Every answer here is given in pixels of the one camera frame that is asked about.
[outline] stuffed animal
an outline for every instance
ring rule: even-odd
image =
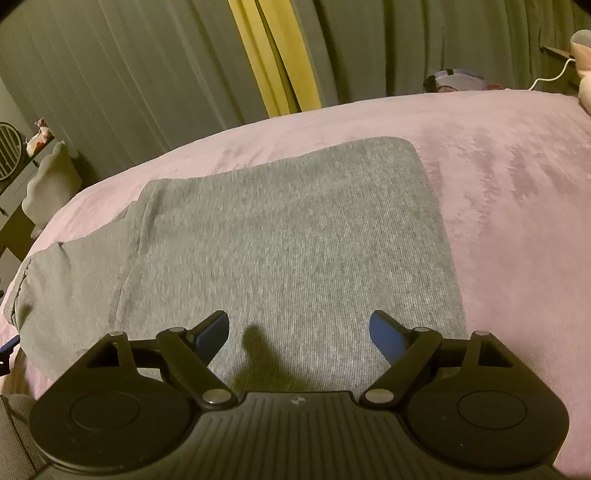
[[[591,113],[591,30],[579,30],[570,39],[570,51],[581,77],[579,99],[585,110]]]

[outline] fan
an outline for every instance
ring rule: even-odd
[[[21,136],[11,124],[0,122],[0,180],[16,169],[22,154]]]

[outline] white cable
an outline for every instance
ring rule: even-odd
[[[564,75],[564,72],[566,71],[566,66],[567,66],[567,65],[569,64],[569,62],[571,62],[571,61],[574,61],[574,59],[568,59],[568,60],[565,62],[565,64],[564,64],[564,68],[562,69],[562,72],[560,72],[560,74],[559,74],[557,77],[554,77],[553,79],[536,79],[536,80],[535,80],[535,82],[534,82],[534,84],[533,84],[531,87],[529,87],[529,88],[527,89],[527,91],[529,92],[529,91],[533,90],[533,89],[534,89],[534,87],[535,87],[535,84],[536,84],[536,83],[538,83],[538,82],[553,82],[553,81],[555,81],[555,80],[558,80],[560,77],[562,77],[562,75]]]

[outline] bed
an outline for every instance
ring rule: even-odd
[[[570,431],[556,466],[591,475],[591,118],[576,98],[423,94],[245,125],[80,192],[30,255],[97,231],[150,180],[206,177],[373,137],[402,138],[416,149],[439,204],[468,331],[494,333],[564,401]],[[16,334],[7,322],[1,328],[0,342]],[[16,355],[3,392],[38,398],[48,388],[51,380],[29,360]]]

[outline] blue object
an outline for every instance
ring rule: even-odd
[[[16,335],[0,348],[0,377],[10,373],[10,356],[19,343],[21,343],[21,336]]]

